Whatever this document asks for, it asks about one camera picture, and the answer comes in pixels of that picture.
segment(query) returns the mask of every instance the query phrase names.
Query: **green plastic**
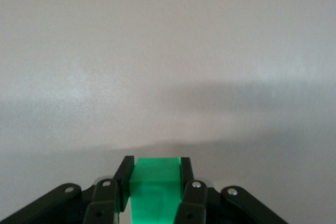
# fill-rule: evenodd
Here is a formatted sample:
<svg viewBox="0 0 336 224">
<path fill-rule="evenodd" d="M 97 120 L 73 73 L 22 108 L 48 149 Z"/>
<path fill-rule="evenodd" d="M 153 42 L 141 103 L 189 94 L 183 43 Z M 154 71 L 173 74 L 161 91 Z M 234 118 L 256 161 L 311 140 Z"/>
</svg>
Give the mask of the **green plastic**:
<svg viewBox="0 0 336 224">
<path fill-rule="evenodd" d="M 173 224 L 181 203 L 181 159 L 139 158 L 130 179 L 132 224 Z"/>
</svg>

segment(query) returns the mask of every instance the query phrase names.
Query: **white wall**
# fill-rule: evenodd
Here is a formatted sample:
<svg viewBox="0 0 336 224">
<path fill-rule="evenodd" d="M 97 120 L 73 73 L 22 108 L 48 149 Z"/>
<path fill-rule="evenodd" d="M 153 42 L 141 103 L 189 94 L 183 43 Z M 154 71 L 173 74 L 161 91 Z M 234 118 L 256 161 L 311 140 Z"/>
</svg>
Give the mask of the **white wall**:
<svg viewBox="0 0 336 224">
<path fill-rule="evenodd" d="M 189 156 L 336 219 L 336 0 L 0 0 L 0 219 L 123 156 Z"/>
</svg>

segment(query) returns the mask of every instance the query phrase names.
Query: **green block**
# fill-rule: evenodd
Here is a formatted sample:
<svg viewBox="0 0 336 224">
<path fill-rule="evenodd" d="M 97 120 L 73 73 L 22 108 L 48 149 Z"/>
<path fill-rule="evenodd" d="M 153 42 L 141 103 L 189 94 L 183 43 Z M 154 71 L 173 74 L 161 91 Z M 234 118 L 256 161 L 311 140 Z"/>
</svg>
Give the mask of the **green block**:
<svg viewBox="0 0 336 224">
<path fill-rule="evenodd" d="M 139 158 L 130 179 L 132 224 L 173 224 L 181 203 L 179 157 Z"/>
</svg>

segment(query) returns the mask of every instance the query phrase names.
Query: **silver screw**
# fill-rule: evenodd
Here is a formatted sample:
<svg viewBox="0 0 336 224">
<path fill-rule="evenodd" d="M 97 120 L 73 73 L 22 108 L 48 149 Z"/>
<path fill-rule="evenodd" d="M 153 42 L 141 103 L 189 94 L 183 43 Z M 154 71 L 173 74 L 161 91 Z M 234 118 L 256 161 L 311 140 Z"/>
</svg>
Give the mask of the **silver screw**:
<svg viewBox="0 0 336 224">
<path fill-rule="evenodd" d="M 65 193 L 70 193 L 72 192 L 74 189 L 73 187 L 68 187 L 67 189 L 64 190 Z"/>
<path fill-rule="evenodd" d="M 109 181 L 103 182 L 103 186 L 109 186 L 109 185 L 111 185 L 111 182 L 109 182 Z"/>
<path fill-rule="evenodd" d="M 192 186 L 195 187 L 195 188 L 200 188 L 202 185 L 201 185 L 200 182 L 195 181 L 195 182 L 192 183 Z"/>
<path fill-rule="evenodd" d="M 230 195 L 233 195 L 233 196 L 236 196 L 238 194 L 237 190 L 234 189 L 234 188 L 229 188 L 227 190 L 227 192 L 230 194 Z"/>
</svg>

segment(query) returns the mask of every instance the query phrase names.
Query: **bolt head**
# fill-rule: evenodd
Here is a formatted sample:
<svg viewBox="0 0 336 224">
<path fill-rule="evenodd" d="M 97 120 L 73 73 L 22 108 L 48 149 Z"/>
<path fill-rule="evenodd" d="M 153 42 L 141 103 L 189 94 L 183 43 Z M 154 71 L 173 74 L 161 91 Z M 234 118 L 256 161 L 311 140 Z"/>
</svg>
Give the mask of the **bolt head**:
<svg viewBox="0 0 336 224">
<path fill-rule="evenodd" d="M 236 196 L 238 194 L 237 190 L 234 189 L 234 188 L 229 188 L 227 190 L 227 192 L 230 194 L 230 195 L 233 195 L 233 196 Z"/>
<path fill-rule="evenodd" d="M 105 182 L 103 182 L 103 186 L 109 186 L 109 185 L 111 185 L 111 182 L 110 182 L 110 181 L 105 181 Z"/>
<path fill-rule="evenodd" d="M 198 181 L 194 181 L 194 182 L 192 183 L 192 186 L 193 186 L 194 188 L 200 188 L 202 185 L 201 185 L 200 182 L 198 182 Z"/>
<path fill-rule="evenodd" d="M 64 190 L 64 192 L 68 194 L 68 193 L 72 192 L 73 190 L 74 190 L 73 187 L 70 186 L 70 187 L 66 188 Z"/>
</svg>

